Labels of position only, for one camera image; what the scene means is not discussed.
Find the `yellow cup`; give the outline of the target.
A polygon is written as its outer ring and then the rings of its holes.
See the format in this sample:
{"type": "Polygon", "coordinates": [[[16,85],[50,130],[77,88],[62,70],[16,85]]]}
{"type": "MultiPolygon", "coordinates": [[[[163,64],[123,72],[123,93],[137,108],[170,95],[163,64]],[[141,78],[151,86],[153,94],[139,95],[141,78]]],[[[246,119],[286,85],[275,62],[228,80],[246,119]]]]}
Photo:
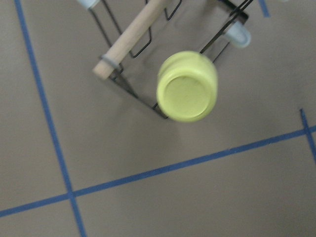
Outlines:
{"type": "Polygon", "coordinates": [[[218,74],[213,62],[196,51],[168,57],[158,72],[158,106],[170,119],[195,122],[213,110],[218,95],[218,74]]]}

